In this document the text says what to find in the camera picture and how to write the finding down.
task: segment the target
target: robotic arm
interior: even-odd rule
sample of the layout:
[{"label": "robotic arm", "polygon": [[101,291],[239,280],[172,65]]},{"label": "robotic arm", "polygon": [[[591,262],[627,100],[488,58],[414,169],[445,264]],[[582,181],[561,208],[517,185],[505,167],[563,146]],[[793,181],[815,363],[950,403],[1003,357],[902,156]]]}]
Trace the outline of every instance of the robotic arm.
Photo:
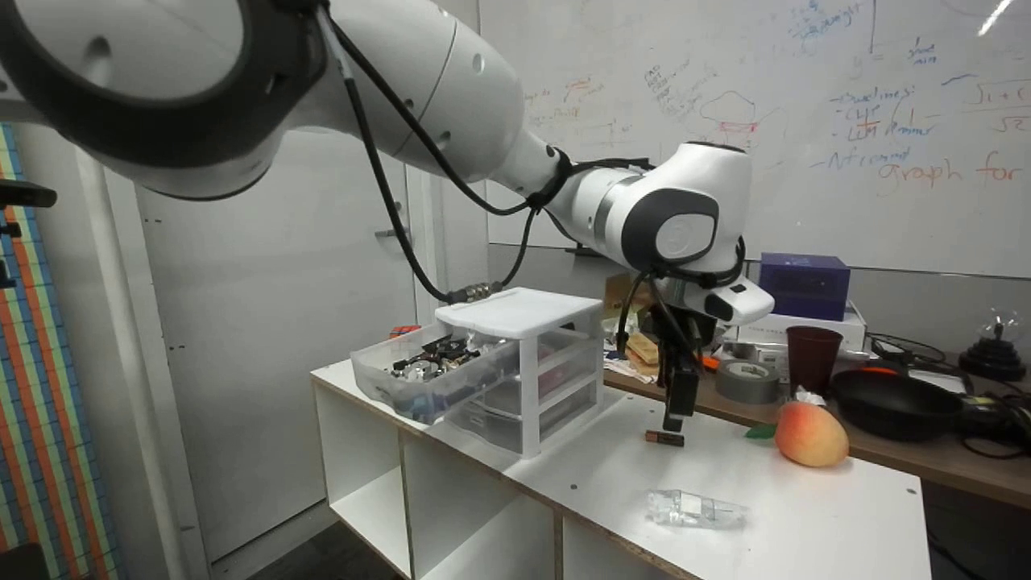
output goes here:
[{"label": "robotic arm", "polygon": [[0,119],[56,126],[178,199],[246,192],[285,133],[338,128],[436,172],[445,162],[505,182],[662,280],[676,311],[736,325],[773,308],[741,276],[744,150],[569,164],[525,128],[517,70],[428,0],[0,0]]}]

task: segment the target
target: black cable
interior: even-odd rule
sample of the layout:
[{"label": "black cable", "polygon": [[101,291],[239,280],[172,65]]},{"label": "black cable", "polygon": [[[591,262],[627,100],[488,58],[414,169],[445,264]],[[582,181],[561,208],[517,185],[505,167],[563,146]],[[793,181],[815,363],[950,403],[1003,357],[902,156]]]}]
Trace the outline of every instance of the black cable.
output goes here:
[{"label": "black cable", "polygon": [[695,341],[689,339],[689,332],[684,332],[684,325],[676,323],[676,316],[669,311],[669,307],[664,303],[664,293],[657,291],[654,276],[643,276],[643,280],[647,280],[647,285],[650,285],[650,293],[654,293],[657,308],[664,311],[667,325],[675,328],[679,349],[689,353],[689,359],[693,359],[695,366],[703,366],[703,359],[700,359],[703,352],[695,349]]},{"label": "black cable", "polygon": [[344,77],[344,89],[349,89],[349,100],[351,100],[351,109],[354,109],[354,123],[359,123],[359,133],[361,133],[361,146],[365,146],[365,150],[369,150],[369,162],[371,162],[374,178],[377,178],[379,199],[383,199],[383,205],[387,205],[391,227],[394,227],[394,236],[398,236],[398,241],[401,241],[401,248],[402,248],[414,272],[415,272],[420,285],[422,285],[428,297],[443,300],[443,303],[465,303],[465,300],[471,300],[471,297],[480,297],[480,291],[497,293],[497,291],[508,285],[512,276],[517,276],[519,267],[522,267],[522,256],[525,256],[525,248],[530,248],[530,230],[533,230],[533,223],[535,223],[538,208],[533,208],[533,213],[525,216],[519,255],[517,255],[508,272],[505,272],[498,282],[465,285],[465,291],[453,291],[453,293],[439,291],[439,285],[428,280],[428,272],[422,269],[420,255],[415,255],[415,248],[414,248],[402,223],[401,223],[401,213],[398,213],[398,203],[394,203],[394,192],[391,192],[391,181],[387,181],[387,169],[383,169],[383,162],[379,162],[379,150],[377,150],[377,139],[374,139],[371,123],[369,123],[369,111],[365,111],[365,100],[361,100],[359,81],[354,81],[351,75],[343,75],[343,77]]},{"label": "black cable", "polygon": [[383,92],[383,100],[402,117],[402,123],[415,133],[415,139],[422,140],[422,148],[433,153],[433,162],[445,169],[445,178],[480,208],[492,213],[492,216],[517,216],[522,208],[530,208],[530,199],[517,203],[517,205],[492,205],[490,199],[482,199],[480,192],[475,192],[465,178],[450,167],[450,162],[443,153],[443,148],[433,140],[433,134],[422,128],[422,123],[414,117],[414,109],[398,96],[398,89],[387,83],[387,77],[365,58],[365,51],[349,39],[349,32],[331,23],[335,39],[343,40],[343,48],[354,58],[354,65],[374,81],[374,85]]},{"label": "black cable", "polygon": [[387,205],[387,219],[391,219],[391,227],[415,272],[415,280],[422,282],[422,291],[443,303],[450,303],[449,293],[443,293],[422,269],[420,256],[415,256],[415,248],[408,241],[408,230],[402,227],[401,216],[398,216],[398,203],[394,203],[394,192],[391,192],[391,181],[387,181],[387,169],[383,169],[383,162],[379,162],[379,150],[377,150],[377,140],[374,140],[374,133],[369,126],[369,117],[365,117],[365,104],[361,104],[361,92],[359,92],[359,81],[354,77],[344,77],[344,85],[349,85],[349,100],[351,100],[351,109],[354,109],[354,119],[359,119],[359,134],[361,134],[361,146],[365,146],[365,153],[369,153],[369,164],[374,167],[374,178],[377,178],[377,191],[379,191],[379,199]]},{"label": "black cable", "polygon": [[522,267],[522,256],[525,256],[525,248],[530,248],[530,230],[533,230],[535,219],[538,219],[538,208],[533,208],[533,213],[525,216],[519,255],[517,255],[508,272],[505,272],[498,282],[492,282],[492,291],[504,291],[504,285],[508,285],[508,282],[517,280],[517,272],[519,272],[519,267]]},{"label": "black cable", "polygon": [[1022,444],[1015,444],[1011,450],[987,450],[987,448],[977,448],[972,441],[982,441],[977,433],[957,433],[961,448],[968,448],[969,454],[980,454],[980,456],[989,456],[989,461],[1015,461],[1015,456],[1029,456],[1029,450]]},{"label": "black cable", "polygon": [[422,140],[422,148],[436,156],[436,164],[445,169],[445,178],[480,208],[492,213],[492,216],[517,216],[522,208],[545,208],[563,185],[563,181],[569,181],[575,172],[582,169],[595,169],[595,167],[654,167],[647,156],[595,156],[595,162],[579,162],[569,164],[561,150],[561,169],[558,178],[538,191],[530,192],[522,203],[517,205],[492,205],[490,199],[482,199],[480,192],[475,192],[465,178],[450,167],[450,162],[443,153],[443,148],[436,146],[436,139],[422,128],[422,123],[414,117],[414,109],[398,96],[398,89],[387,83],[387,77],[365,58],[365,51],[351,40],[351,35],[331,23],[335,39],[343,40],[343,48],[354,58],[354,65],[374,81],[374,85],[383,92],[383,100],[401,111],[401,119],[415,133],[415,139]]},{"label": "black cable", "polygon": [[627,341],[624,319],[631,316],[631,303],[635,303],[635,297],[642,291],[642,280],[643,280],[643,269],[635,276],[631,297],[624,297],[622,308],[618,308],[618,325],[614,325],[614,352],[618,352],[618,357],[624,357],[624,341]]},{"label": "black cable", "polygon": [[982,580],[972,567],[968,567],[950,548],[945,548],[930,530],[929,544],[933,553],[940,553],[947,563],[955,563],[968,580]]}]

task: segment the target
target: black pan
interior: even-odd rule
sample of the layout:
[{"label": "black pan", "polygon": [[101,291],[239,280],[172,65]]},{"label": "black pan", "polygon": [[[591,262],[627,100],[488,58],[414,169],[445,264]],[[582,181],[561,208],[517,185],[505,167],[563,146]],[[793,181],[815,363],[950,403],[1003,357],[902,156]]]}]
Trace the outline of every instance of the black pan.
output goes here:
[{"label": "black pan", "polygon": [[925,380],[886,371],[845,371],[831,380],[831,399],[846,423],[900,441],[929,441],[961,423],[962,399]]}]

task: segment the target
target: apple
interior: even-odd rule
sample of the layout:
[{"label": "apple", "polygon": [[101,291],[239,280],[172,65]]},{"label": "apple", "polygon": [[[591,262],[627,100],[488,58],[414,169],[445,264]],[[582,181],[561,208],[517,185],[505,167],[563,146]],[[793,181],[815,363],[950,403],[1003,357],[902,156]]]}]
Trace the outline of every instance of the apple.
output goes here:
[{"label": "apple", "polygon": [[846,431],[813,403],[786,403],[778,411],[778,450],[805,467],[836,467],[846,456]]}]

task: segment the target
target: white cabinet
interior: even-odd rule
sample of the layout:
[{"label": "white cabinet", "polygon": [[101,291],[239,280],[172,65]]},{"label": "white cabinet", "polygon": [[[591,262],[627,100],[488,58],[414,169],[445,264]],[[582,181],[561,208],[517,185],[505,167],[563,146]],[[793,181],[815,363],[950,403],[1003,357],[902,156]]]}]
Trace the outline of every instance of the white cabinet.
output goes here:
[{"label": "white cabinet", "polygon": [[[591,530],[563,529],[575,522],[555,503],[504,477],[517,450],[398,416],[354,385],[351,363],[316,371],[313,390],[330,504],[402,575],[548,580],[592,560]],[[605,560],[642,567],[608,548]]]},{"label": "white cabinet", "polygon": [[[613,390],[538,454],[408,423],[369,399],[349,359],[318,366],[313,394],[330,503],[402,575],[930,575],[923,482],[902,470],[805,470],[711,416],[685,419],[685,448],[647,444],[664,408]],[[747,519],[664,529],[647,522],[650,489],[725,498]]]}]

